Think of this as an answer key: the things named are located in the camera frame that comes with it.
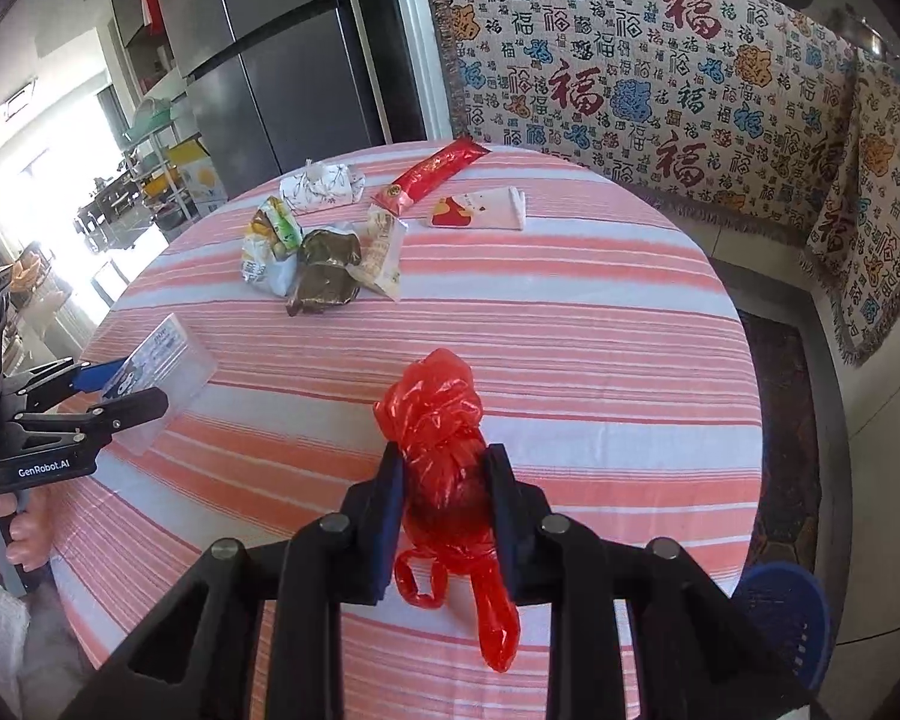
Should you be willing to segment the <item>person's left hand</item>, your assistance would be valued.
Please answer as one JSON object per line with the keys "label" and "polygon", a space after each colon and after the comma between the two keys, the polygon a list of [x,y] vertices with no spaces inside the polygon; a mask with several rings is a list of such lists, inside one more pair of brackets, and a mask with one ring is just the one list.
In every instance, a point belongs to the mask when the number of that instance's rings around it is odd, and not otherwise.
{"label": "person's left hand", "polygon": [[12,494],[0,494],[0,518],[9,517],[7,559],[25,572],[45,566],[53,546],[53,519],[50,512],[50,489],[37,488],[30,493],[29,504],[17,511]]}

